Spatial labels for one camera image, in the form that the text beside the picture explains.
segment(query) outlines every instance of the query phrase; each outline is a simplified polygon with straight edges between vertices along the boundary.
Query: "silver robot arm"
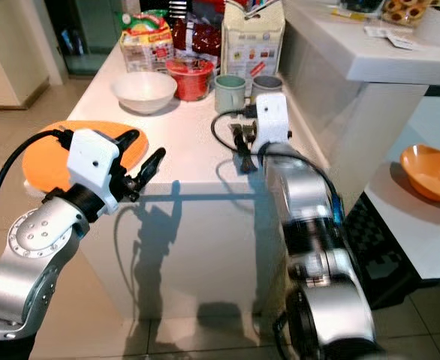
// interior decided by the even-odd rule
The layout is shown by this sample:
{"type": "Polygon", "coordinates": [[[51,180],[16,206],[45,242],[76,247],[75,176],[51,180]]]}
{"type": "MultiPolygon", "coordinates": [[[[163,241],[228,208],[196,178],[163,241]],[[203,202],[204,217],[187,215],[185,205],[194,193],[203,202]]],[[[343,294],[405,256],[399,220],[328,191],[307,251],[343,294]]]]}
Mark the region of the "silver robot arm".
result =
{"type": "Polygon", "coordinates": [[[130,130],[116,139],[89,129],[73,133],[67,168],[73,185],[55,189],[44,204],[19,217],[0,258],[0,359],[27,359],[64,265],[77,252],[89,223],[112,214],[123,197],[135,201],[165,155],[158,149],[136,178],[120,165],[139,136],[130,130]]]}
{"type": "Polygon", "coordinates": [[[257,113],[252,149],[261,155],[288,250],[292,345],[302,359],[383,359],[332,194],[313,168],[294,158],[298,152],[288,144],[284,95],[259,96],[257,113]]]}

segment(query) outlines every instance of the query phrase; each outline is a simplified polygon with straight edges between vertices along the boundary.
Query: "ceramic mug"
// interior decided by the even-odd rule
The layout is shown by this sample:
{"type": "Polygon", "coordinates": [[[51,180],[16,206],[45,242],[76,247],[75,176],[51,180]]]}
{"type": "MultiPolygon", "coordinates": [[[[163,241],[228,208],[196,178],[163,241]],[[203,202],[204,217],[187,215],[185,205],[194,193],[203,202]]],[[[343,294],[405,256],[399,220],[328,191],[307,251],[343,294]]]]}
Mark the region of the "ceramic mug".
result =
{"type": "Polygon", "coordinates": [[[281,92],[282,85],[282,81],[275,76],[261,75],[254,77],[250,103],[254,104],[255,99],[260,94],[265,94],[266,92],[281,92]]]}
{"type": "Polygon", "coordinates": [[[235,75],[220,75],[215,78],[215,111],[242,109],[245,103],[245,79],[235,75]]]}

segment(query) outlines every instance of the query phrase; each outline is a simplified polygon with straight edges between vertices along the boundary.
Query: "red package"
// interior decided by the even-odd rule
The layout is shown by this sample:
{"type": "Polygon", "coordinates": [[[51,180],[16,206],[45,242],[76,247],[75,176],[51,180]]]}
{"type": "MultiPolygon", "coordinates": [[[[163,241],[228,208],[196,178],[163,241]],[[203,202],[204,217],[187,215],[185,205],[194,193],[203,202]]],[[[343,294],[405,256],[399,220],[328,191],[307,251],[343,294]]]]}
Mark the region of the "red package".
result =
{"type": "Polygon", "coordinates": [[[214,26],[191,22],[187,25],[182,19],[178,19],[172,29],[172,37],[175,49],[218,57],[221,55],[222,30],[214,26]]]}

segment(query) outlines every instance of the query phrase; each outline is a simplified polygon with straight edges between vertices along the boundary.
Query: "black cable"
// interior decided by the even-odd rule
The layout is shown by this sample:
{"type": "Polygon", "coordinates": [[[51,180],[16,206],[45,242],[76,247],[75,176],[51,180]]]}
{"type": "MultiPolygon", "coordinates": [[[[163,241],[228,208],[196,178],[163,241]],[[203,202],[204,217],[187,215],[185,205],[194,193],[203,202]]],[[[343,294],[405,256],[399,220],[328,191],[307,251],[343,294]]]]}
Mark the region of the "black cable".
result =
{"type": "Polygon", "coordinates": [[[5,177],[8,173],[8,170],[11,168],[11,165],[13,165],[13,162],[20,156],[20,154],[28,148],[32,143],[35,141],[42,139],[44,137],[54,136],[59,138],[59,140],[63,139],[63,132],[61,130],[48,130],[48,131],[42,131],[40,133],[37,133],[27,139],[23,144],[18,146],[18,148],[10,155],[10,157],[5,161],[5,164],[3,165],[2,169],[0,170],[0,187],[2,186],[3,181],[5,180],[5,177]]]}
{"type": "Polygon", "coordinates": [[[277,320],[273,323],[273,335],[275,337],[275,345],[277,346],[277,351],[279,352],[280,358],[282,360],[288,360],[282,348],[282,330],[287,323],[287,313],[282,312],[277,320]]]}
{"type": "MultiPolygon", "coordinates": [[[[218,114],[215,118],[213,118],[212,124],[210,125],[210,130],[212,131],[213,137],[215,137],[215,139],[219,143],[221,143],[225,148],[230,149],[231,151],[236,152],[237,154],[239,153],[237,148],[228,144],[222,138],[220,138],[220,136],[218,136],[218,134],[216,133],[216,130],[215,130],[215,125],[218,122],[218,120],[220,120],[220,118],[223,116],[241,115],[243,113],[244,113],[243,110],[232,110],[232,111],[222,112],[221,114],[218,114]]],[[[252,153],[250,153],[250,155],[258,156],[259,153],[252,152],[252,153]]],[[[327,176],[325,171],[323,171],[321,168],[319,168],[317,165],[315,165],[313,162],[311,162],[307,157],[305,157],[301,154],[285,154],[285,153],[281,153],[281,152],[272,152],[272,151],[267,151],[265,154],[263,154],[263,156],[278,156],[278,157],[282,157],[282,158],[293,158],[293,159],[297,159],[297,160],[304,162],[308,167],[310,167],[317,174],[319,174],[319,176],[322,177],[322,179],[325,181],[325,184],[327,184],[330,193],[332,194],[332,198],[339,199],[339,195],[335,189],[335,186],[333,185],[332,181],[329,179],[329,177],[327,176]]]]}

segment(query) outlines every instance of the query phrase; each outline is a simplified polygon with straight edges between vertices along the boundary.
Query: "snack bag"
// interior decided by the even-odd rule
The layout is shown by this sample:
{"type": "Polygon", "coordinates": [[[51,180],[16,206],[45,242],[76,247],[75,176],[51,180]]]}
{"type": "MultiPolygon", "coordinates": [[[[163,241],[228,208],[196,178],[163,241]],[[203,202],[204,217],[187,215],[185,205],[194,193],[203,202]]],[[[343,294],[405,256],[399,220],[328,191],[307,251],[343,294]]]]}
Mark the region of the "snack bag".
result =
{"type": "Polygon", "coordinates": [[[120,47],[127,71],[165,71],[173,58],[170,27],[159,10],[130,15],[121,14],[120,47]]]}
{"type": "Polygon", "coordinates": [[[178,19],[172,29],[173,46],[177,58],[196,57],[219,63],[222,48],[222,30],[214,26],[185,22],[178,19]]]}

